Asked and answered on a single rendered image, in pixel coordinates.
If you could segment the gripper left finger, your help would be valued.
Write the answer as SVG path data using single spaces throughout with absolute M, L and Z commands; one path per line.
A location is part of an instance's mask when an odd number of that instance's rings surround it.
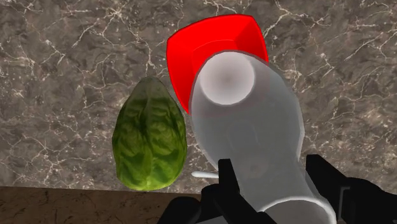
M 218 160 L 219 181 L 201 191 L 201 199 L 172 199 L 157 224 L 276 224 L 265 212 L 256 211 L 240 194 L 230 159 Z

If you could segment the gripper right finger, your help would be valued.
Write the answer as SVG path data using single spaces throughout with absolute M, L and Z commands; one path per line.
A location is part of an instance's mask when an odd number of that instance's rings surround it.
M 343 175 L 318 154 L 306 156 L 305 170 L 338 220 L 346 224 L 397 224 L 397 194 L 366 179 Z

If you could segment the small white stick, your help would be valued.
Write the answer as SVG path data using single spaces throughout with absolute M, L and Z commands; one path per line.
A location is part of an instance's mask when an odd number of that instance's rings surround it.
M 204 171 L 193 171 L 192 176 L 196 178 L 212 178 L 212 179 L 219 178 L 219 175 L 217 173 L 204 172 Z

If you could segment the white bottle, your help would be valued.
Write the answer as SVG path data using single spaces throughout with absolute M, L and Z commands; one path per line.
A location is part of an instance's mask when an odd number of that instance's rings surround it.
M 221 52 L 198 72 L 189 112 L 213 165 L 231 160 L 240 192 L 277 224 L 337 224 L 300 162 L 305 129 L 298 99 L 265 61 Z

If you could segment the green lettuce head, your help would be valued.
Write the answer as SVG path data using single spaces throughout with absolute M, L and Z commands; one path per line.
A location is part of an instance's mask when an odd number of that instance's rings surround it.
M 141 79 L 124 102 L 112 136 L 117 178 L 128 188 L 170 186 L 187 156 L 185 118 L 156 77 Z

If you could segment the red bowl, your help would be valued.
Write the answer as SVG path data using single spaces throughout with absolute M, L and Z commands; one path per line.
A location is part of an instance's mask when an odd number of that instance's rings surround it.
M 254 17 L 229 14 L 209 17 L 176 31 L 167 40 L 169 77 L 181 107 L 187 112 L 193 83 L 205 61 L 216 53 L 238 51 L 268 62 L 260 26 Z

